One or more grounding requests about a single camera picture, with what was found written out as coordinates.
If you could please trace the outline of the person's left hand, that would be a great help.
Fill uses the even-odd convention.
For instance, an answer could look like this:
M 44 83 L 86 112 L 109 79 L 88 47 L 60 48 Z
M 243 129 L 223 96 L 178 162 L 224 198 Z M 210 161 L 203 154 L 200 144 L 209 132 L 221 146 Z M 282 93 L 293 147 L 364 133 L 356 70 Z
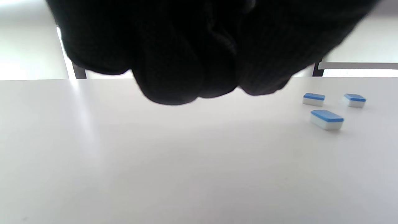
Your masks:
M 339 45 L 376 0 L 47 0 L 70 60 L 131 70 L 163 105 L 270 95 Z

